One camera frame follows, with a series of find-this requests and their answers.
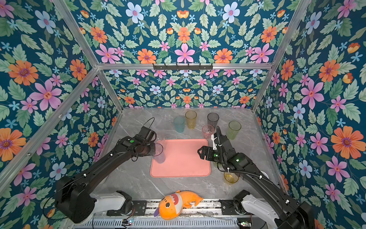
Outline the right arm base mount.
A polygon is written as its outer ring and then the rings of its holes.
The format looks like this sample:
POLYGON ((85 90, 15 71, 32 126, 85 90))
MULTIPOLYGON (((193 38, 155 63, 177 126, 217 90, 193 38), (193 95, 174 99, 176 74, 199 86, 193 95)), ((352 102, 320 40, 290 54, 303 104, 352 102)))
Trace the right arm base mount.
POLYGON ((220 199, 221 211, 223 215, 246 215, 248 212, 242 205, 244 197, 250 195, 250 192, 242 190, 233 199, 220 199))

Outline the teal frosted cup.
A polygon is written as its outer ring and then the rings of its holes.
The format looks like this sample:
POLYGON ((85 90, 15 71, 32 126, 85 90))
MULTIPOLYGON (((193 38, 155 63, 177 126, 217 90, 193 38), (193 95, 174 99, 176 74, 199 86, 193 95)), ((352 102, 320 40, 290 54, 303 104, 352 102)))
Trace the teal frosted cup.
POLYGON ((185 117, 184 116, 175 117, 173 120, 173 125, 176 132, 183 133, 185 130, 185 117))

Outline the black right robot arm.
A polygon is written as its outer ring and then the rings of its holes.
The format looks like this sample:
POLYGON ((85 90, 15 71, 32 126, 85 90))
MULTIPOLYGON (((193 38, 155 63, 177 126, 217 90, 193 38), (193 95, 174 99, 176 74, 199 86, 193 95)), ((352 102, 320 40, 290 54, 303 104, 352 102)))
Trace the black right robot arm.
POLYGON ((267 223, 271 229, 314 229, 315 219, 312 207, 299 203, 283 192, 259 170, 244 153, 237 153, 230 141, 216 143, 215 147, 203 146, 197 151, 201 159, 222 165, 225 172, 235 173, 253 187, 262 198, 258 200, 248 191, 236 195, 237 206, 252 213, 267 223))

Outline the blue transparent cup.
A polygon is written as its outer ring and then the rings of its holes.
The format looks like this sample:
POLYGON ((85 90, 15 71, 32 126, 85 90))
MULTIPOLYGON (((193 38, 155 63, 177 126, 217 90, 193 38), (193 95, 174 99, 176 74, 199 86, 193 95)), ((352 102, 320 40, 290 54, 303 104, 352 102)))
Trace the blue transparent cup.
POLYGON ((165 154, 164 154, 164 146, 160 143, 155 144, 155 154, 153 155, 153 159, 158 164, 162 164, 165 162, 165 154))

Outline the clear transparent cup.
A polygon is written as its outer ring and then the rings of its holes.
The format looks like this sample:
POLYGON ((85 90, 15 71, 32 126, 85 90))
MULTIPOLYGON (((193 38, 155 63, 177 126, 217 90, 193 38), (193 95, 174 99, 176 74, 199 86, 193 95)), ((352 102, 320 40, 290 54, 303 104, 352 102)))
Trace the clear transparent cup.
POLYGON ((162 145, 164 148, 166 147, 166 138, 163 134, 158 134, 156 143, 162 145))

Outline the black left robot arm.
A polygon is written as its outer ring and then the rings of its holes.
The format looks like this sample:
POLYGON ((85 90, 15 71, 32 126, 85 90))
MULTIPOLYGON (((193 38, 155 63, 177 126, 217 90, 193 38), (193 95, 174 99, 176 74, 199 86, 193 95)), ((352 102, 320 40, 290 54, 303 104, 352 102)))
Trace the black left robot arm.
POLYGON ((116 146, 94 165, 72 177, 62 177, 56 183, 55 207, 74 224, 89 221, 95 213, 132 209, 131 197, 123 191, 93 196, 95 188, 122 163, 155 154, 153 141, 124 137, 116 146))

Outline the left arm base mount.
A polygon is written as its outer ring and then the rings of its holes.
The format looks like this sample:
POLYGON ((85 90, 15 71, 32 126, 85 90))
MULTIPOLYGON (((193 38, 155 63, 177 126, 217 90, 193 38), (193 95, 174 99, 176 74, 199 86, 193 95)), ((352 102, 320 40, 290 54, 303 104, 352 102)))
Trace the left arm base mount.
POLYGON ((123 191, 117 191, 124 197, 124 203, 118 210, 108 210, 107 216, 144 216, 147 209, 146 200, 133 200, 130 195, 123 191))

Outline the pink plastic tray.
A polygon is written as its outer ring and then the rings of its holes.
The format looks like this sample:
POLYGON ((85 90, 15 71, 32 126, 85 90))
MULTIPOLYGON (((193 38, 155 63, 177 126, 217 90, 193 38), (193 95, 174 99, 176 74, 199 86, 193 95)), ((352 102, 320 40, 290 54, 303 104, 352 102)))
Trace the pink plastic tray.
POLYGON ((202 160, 197 153, 208 146, 205 139, 167 139, 163 154, 165 160, 151 164, 150 175, 155 178, 206 177, 211 174, 211 163, 202 160))

